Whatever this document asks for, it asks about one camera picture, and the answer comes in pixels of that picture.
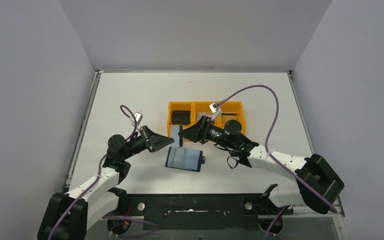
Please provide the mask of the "dark card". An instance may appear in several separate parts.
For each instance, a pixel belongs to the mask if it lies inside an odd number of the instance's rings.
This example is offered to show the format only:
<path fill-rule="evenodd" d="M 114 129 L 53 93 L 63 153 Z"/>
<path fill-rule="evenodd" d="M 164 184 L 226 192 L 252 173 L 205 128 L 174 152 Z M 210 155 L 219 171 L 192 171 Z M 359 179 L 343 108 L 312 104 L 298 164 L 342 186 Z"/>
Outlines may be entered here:
<path fill-rule="evenodd" d="M 174 139 L 172 147 L 183 147 L 184 139 L 179 133 L 183 130 L 183 125 L 171 125 L 170 126 L 170 137 Z"/>

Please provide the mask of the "black cards stack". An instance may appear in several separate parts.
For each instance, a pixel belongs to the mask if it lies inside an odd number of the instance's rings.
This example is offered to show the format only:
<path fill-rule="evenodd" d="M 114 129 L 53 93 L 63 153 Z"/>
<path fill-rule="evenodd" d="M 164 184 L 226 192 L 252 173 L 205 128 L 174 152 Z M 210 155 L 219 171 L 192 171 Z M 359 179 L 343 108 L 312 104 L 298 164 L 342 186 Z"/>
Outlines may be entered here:
<path fill-rule="evenodd" d="M 172 125 L 189 125 L 191 123 L 190 110 L 174 110 L 171 113 Z"/>

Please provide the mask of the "blue card holder wallet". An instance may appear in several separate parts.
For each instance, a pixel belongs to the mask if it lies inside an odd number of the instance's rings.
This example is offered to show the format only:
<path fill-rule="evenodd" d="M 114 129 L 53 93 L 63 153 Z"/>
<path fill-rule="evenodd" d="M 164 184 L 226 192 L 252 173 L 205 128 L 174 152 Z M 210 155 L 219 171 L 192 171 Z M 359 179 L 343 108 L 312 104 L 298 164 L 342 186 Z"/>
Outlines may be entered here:
<path fill-rule="evenodd" d="M 206 158 L 203 151 L 184 147 L 170 147 L 167 153 L 165 167 L 200 172 Z"/>

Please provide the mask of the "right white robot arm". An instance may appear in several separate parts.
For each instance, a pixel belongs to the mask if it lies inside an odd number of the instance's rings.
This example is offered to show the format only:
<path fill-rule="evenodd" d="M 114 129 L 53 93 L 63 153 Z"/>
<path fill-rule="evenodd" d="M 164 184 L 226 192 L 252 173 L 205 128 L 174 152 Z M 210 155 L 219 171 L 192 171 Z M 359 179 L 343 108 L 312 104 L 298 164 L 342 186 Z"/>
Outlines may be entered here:
<path fill-rule="evenodd" d="M 306 205 L 319 214 L 338 213 L 334 203 L 345 184 L 321 155 L 304 157 L 270 150 L 250 140 L 241 129 L 237 120 L 229 120 L 220 128 L 203 116 L 178 134 L 194 143 L 213 142 L 228 150 L 241 165 L 267 170 L 293 181 L 291 185 L 273 183 L 266 190 L 261 207 L 269 214 L 285 206 L 298 205 Z"/>

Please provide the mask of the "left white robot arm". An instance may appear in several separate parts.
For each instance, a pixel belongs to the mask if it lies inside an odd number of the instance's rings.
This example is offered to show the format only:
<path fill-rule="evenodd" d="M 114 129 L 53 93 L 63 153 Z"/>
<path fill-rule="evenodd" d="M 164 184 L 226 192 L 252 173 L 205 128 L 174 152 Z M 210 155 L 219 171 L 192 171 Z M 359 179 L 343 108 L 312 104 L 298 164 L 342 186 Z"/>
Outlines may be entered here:
<path fill-rule="evenodd" d="M 50 198 L 37 239 L 83 240 L 88 229 L 106 214 L 123 213 L 128 199 L 126 191 L 117 186 L 131 168 L 127 160 L 145 150 L 155 153 L 174 142 L 172 137 L 155 133 L 146 125 L 130 139 L 120 134 L 111 136 L 97 173 L 82 185 L 66 193 L 57 192 Z"/>

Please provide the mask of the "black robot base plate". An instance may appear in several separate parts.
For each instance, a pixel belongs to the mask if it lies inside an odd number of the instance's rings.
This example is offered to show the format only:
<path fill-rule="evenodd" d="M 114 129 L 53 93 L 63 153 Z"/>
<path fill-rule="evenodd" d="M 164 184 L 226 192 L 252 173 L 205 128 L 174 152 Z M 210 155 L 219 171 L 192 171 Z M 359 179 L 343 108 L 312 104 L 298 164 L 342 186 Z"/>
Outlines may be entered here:
<path fill-rule="evenodd" d="M 268 231 L 284 228 L 283 214 L 266 193 L 127 194 L 104 215 L 110 236 L 135 238 L 160 231 Z"/>

